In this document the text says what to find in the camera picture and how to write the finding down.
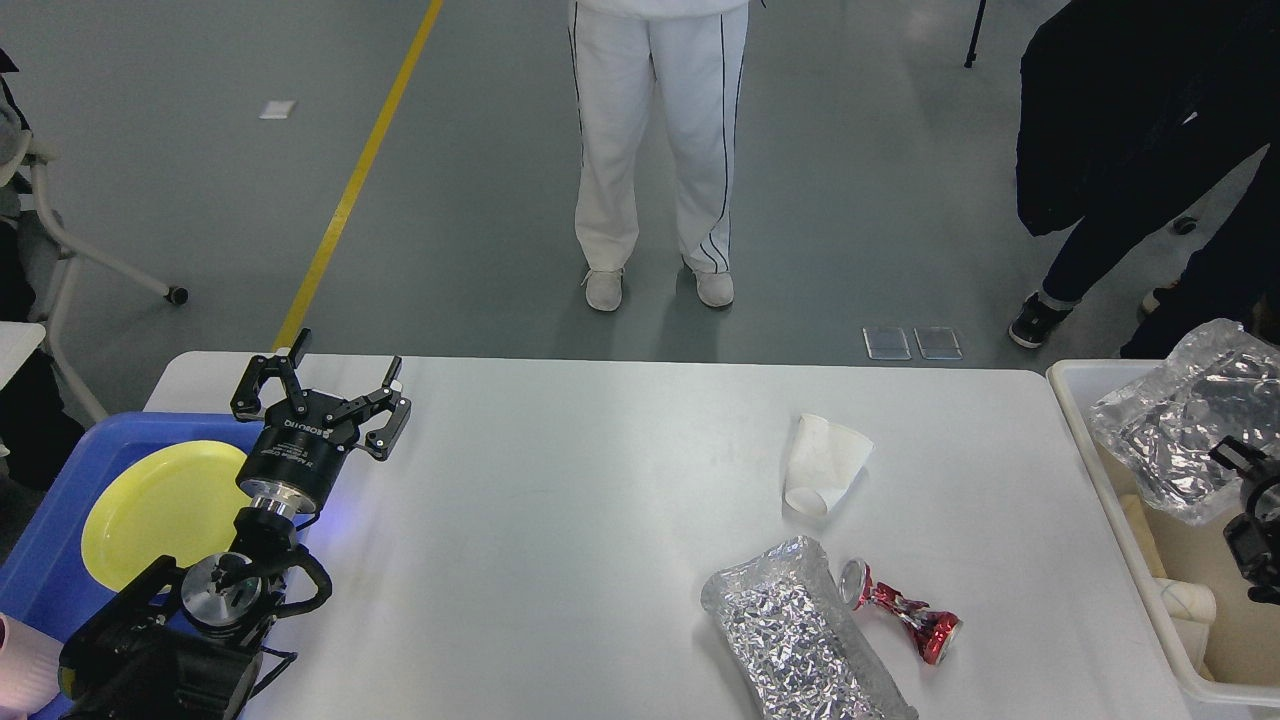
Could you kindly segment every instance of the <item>chair wheel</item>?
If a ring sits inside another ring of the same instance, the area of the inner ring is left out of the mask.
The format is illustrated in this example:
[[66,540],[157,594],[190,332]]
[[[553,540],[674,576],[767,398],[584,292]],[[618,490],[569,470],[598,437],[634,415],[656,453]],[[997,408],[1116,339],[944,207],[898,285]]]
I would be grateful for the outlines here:
[[1174,220],[1174,224],[1170,227],[1170,229],[1174,231],[1174,234],[1188,234],[1189,232],[1196,229],[1197,224],[1198,223],[1196,218],[1183,215],[1181,218]]

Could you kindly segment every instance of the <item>aluminum foil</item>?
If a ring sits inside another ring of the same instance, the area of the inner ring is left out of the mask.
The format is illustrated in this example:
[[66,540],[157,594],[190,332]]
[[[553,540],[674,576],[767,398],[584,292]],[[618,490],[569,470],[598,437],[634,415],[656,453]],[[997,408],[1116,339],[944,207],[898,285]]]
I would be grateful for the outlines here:
[[703,587],[768,720],[915,720],[854,624],[818,541],[792,538]]
[[1148,505],[1202,525],[1239,507],[1239,478],[1208,451],[1234,436],[1280,452],[1280,351],[1239,323],[1192,331],[1158,368],[1093,405],[1093,438],[1133,470]]

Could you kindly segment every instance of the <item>paper cup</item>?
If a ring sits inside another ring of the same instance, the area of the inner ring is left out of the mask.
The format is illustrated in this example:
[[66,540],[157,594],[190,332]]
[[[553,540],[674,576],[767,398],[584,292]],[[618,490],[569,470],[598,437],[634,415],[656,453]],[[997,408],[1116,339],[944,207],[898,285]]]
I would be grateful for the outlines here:
[[0,615],[0,720],[26,720],[58,696],[63,643]]

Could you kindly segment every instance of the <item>robotic arm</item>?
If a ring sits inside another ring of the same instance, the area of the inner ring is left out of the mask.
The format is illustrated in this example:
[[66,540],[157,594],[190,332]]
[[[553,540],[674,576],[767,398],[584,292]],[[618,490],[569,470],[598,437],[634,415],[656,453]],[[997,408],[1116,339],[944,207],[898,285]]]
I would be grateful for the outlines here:
[[[236,478],[252,501],[236,516],[230,548],[191,568],[156,559],[72,635],[59,669],[63,693],[76,702],[65,720],[232,720],[297,657],[268,648],[268,632],[333,594],[329,574],[298,542],[298,530],[320,518],[352,451],[379,461],[390,456],[412,407],[393,387],[399,357],[362,397],[303,389],[296,369],[310,340],[303,329],[288,355],[252,357],[232,397],[236,419],[251,421],[262,419],[264,382],[279,378],[285,395],[266,410]],[[390,414],[387,424],[361,437],[360,427],[381,413]],[[300,514],[311,519],[294,525]],[[312,597],[284,601],[291,568],[315,583]],[[257,682],[264,655],[282,661]]]
[[1244,512],[1222,529],[1240,575],[1249,582],[1249,600],[1280,605],[1280,457],[1234,437],[1217,443],[1210,457],[1235,470]]

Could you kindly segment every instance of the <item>white pants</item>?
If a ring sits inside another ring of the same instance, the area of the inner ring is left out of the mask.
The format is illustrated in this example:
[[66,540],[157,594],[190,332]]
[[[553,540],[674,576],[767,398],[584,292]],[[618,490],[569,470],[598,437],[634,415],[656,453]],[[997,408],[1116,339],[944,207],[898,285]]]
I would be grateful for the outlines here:
[[635,249],[636,149],[654,85],[676,160],[676,232],[690,268],[727,273],[733,141],[746,46],[746,5],[701,18],[641,20],[570,5],[582,126],[575,229],[594,270]]

